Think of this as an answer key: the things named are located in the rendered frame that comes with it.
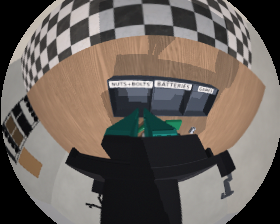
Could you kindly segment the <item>green battery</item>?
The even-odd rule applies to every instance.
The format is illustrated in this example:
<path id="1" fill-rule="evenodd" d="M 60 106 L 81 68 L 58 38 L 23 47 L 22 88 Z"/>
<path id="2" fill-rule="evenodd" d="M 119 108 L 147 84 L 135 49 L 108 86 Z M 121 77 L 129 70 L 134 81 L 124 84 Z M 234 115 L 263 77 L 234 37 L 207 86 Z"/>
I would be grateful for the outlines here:
<path id="1" fill-rule="evenodd" d="M 141 125 L 139 128 L 138 128 L 138 133 L 140 133 L 141 131 L 144 130 L 144 125 Z"/>

